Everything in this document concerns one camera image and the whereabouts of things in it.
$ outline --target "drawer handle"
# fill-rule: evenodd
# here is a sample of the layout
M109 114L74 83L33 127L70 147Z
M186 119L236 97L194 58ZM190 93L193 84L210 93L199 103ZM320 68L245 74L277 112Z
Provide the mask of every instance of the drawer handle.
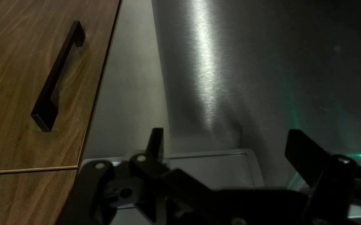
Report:
M84 39L85 32L81 27L80 21L74 21L66 36L66 39L59 51L55 63L44 83L39 98L31 111L31 117L44 132L50 132L53 129L58 114L58 108L53 103L51 96L55 89L59 74L61 73L66 62L71 43L74 42L76 46L83 46Z

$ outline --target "wooden cabinet door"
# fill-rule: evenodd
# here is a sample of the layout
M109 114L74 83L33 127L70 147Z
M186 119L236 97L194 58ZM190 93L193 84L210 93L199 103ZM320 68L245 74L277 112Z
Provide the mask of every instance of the wooden cabinet door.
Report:
M55 223L76 171L0 174L0 225Z
M0 172L75 168L84 144L119 0L0 0ZM51 132L30 116L71 23L71 47L54 101Z

